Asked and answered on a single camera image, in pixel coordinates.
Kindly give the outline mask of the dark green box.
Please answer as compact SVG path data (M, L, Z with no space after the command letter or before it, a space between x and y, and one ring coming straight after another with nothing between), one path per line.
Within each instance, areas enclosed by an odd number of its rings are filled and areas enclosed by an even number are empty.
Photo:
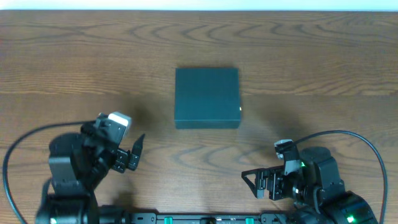
M177 129L239 128L239 70L176 68L174 121Z

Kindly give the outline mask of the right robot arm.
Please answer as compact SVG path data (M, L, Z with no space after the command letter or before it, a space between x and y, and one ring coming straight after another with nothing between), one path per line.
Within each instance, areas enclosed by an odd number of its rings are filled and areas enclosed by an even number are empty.
M241 177L256 198L291 198L295 210L265 213L262 223L377 223L365 199L345 189L329 149L299 151L290 139L277 141L274 147L283 165L243 171Z

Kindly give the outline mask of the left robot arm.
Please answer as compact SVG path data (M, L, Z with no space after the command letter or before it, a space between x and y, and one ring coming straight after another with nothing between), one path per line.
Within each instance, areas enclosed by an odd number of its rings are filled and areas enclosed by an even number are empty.
M130 151L119 147L132 119L120 112L99 114L82 124L80 132L57 136L49 144L50 185L44 194L36 223L130 223L122 208L99 206L95 189L110 170L136 170L143 149L140 136Z

